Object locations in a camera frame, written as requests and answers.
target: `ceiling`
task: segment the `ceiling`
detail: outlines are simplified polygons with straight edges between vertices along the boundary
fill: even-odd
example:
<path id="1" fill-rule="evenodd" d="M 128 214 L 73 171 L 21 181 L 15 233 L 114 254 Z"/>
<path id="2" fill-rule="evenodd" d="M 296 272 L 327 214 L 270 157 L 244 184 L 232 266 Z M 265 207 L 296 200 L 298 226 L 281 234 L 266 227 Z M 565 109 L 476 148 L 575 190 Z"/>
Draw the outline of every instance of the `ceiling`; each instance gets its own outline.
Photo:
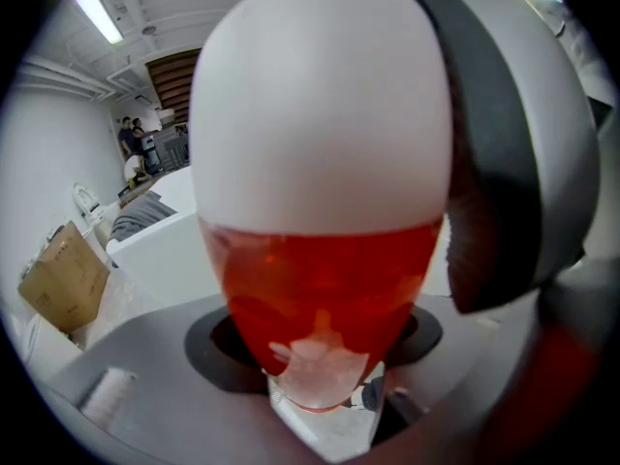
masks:
<path id="1" fill-rule="evenodd" d="M 146 64 L 162 109 L 173 109 L 176 122 L 189 119 L 190 92 L 199 52 L 198 49 L 182 51 Z"/>
<path id="2" fill-rule="evenodd" d="M 74 0 L 64 0 L 17 71 L 16 84 L 124 101 L 157 101 L 146 63 L 202 47 L 239 0 L 102 0 L 123 40 L 111 45 Z M 143 34 L 154 26 L 153 34 Z"/>

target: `wooden wall panel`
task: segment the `wooden wall panel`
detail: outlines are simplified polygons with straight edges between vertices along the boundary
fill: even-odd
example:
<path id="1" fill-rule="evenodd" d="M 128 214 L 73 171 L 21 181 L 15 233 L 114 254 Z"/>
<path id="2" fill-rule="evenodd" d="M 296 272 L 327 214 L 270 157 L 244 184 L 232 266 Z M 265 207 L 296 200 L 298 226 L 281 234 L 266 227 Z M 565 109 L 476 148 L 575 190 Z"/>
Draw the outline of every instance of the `wooden wall panel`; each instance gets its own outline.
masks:
<path id="1" fill-rule="evenodd" d="M 176 122 L 187 122 L 192 79 L 199 49 L 184 51 L 146 64 L 162 109 L 174 109 Z"/>

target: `white wall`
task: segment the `white wall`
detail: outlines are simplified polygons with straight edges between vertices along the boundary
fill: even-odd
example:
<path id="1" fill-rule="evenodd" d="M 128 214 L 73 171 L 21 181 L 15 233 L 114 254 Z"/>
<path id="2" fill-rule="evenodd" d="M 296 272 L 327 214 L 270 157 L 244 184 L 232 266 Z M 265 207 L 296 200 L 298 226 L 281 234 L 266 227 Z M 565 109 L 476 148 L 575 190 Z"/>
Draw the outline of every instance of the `white wall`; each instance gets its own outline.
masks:
<path id="1" fill-rule="evenodd" d="M 571 58 L 586 94 L 615 107 L 617 98 L 613 79 L 586 29 L 575 18 L 568 19 L 559 40 Z"/>
<path id="2" fill-rule="evenodd" d="M 588 257 L 620 257 L 620 117 L 613 112 L 600 132 L 601 187 L 583 248 Z"/>
<path id="3" fill-rule="evenodd" d="M 15 93 L 0 118 L 0 297 L 24 319 L 31 309 L 17 293 L 19 274 L 46 235 L 73 220 L 76 182 L 103 204 L 126 183 L 107 106 L 64 94 Z"/>
<path id="4" fill-rule="evenodd" d="M 157 97 L 153 93 L 152 95 L 145 95 L 151 102 L 155 102 Z M 136 102 L 136 100 L 128 100 L 127 102 L 123 102 L 122 104 L 113 103 L 110 105 L 110 110 L 112 112 L 112 118 L 114 119 L 114 128 L 116 130 L 116 134 L 120 131 L 120 123 L 123 117 L 131 117 L 134 120 L 136 117 L 142 121 L 142 129 L 148 133 L 149 131 L 159 131 L 162 129 L 162 123 L 159 120 L 159 116 L 157 115 L 157 110 L 155 107 L 158 107 L 156 104 L 153 104 L 152 107 L 147 107 L 140 102 Z"/>

